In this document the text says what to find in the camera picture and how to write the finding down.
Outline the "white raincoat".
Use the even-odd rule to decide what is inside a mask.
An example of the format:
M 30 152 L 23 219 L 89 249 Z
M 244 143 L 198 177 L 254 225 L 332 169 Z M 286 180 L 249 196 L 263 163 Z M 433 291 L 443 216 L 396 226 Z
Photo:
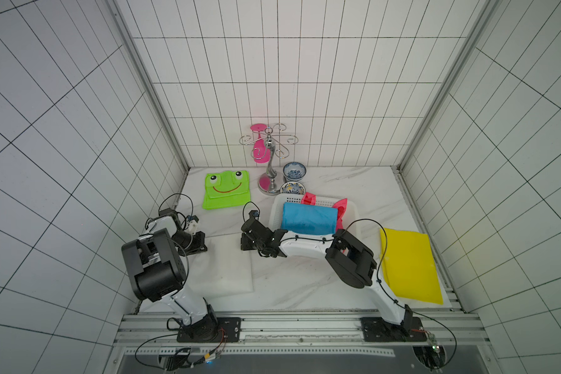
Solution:
M 241 251 L 240 234 L 206 238 L 207 252 L 190 257 L 187 285 L 205 299 L 253 292 L 252 258 Z

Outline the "blue raincoat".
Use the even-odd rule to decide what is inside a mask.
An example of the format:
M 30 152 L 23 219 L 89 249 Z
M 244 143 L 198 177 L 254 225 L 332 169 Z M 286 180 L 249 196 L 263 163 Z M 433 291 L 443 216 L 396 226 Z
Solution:
M 281 228 L 303 235 L 331 235 L 337 230 L 338 210 L 333 207 L 285 203 Z

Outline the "green frog raincoat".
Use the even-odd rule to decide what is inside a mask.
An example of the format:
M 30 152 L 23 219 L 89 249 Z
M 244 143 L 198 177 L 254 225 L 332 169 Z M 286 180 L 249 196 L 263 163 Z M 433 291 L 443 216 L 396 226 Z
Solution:
M 204 190 L 204 210 L 243 206 L 251 201 L 249 172 L 230 170 L 207 174 Z

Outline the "pink bunny raincoat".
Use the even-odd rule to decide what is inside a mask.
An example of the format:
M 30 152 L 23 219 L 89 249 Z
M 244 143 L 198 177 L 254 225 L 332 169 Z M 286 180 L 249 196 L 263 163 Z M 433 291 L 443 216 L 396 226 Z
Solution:
M 330 202 L 329 199 L 320 199 L 317 195 L 312 193 L 306 193 L 301 200 L 301 204 L 309 206 L 318 207 L 331 207 L 338 211 L 337 216 L 337 229 L 343 229 L 343 218 L 348 208 L 348 200 L 340 199 L 334 202 L 332 205 L 324 205 L 324 203 Z

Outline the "yellow raincoat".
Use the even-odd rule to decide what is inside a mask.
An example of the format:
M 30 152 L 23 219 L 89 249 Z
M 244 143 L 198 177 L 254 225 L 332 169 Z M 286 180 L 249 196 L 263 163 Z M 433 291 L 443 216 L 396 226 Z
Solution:
M 444 303 L 428 235 L 380 229 L 383 280 L 400 299 Z

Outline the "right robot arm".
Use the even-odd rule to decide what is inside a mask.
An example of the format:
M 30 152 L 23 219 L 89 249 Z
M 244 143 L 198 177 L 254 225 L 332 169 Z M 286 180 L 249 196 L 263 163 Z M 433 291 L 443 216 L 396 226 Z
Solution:
M 251 215 L 241 227 L 241 250 L 257 251 L 265 258 L 306 257 L 326 260 L 348 286 L 371 294 L 383 322 L 390 328 L 408 332 L 413 311 L 402 304 L 386 282 L 381 280 L 382 261 L 374 252 L 345 229 L 332 235 L 299 234 L 285 229 L 275 231 Z

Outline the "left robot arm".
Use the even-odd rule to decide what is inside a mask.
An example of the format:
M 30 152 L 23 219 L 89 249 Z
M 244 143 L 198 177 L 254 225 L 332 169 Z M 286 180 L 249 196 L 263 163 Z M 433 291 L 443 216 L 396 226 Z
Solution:
M 218 330 L 211 305 L 187 285 L 189 258 L 207 252 L 206 236 L 196 229 L 198 222 L 166 208 L 146 221 L 142 234 L 121 247 L 135 296 L 163 302 L 178 315 L 180 328 L 188 335 Z

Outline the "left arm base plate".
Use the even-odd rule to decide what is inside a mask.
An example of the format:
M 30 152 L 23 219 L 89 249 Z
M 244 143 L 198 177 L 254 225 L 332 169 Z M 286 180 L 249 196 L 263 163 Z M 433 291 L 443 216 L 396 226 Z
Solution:
M 239 317 L 221 317 L 216 321 L 205 316 L 197 323 L 181 327 L 176 341 L 179 343 L 214 343 L 239 341 L 242 319 Z

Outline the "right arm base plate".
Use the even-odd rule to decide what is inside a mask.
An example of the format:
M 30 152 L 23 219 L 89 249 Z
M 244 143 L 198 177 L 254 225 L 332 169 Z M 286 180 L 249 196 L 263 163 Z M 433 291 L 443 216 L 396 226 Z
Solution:
M 389 324 L 380 317 L 363 317 L 361 329 L 366 342 L 405 343 L 426 342 L 427 335 L 422 330 L 422 321 L 417 317 L 406 319 L 399 325 Z

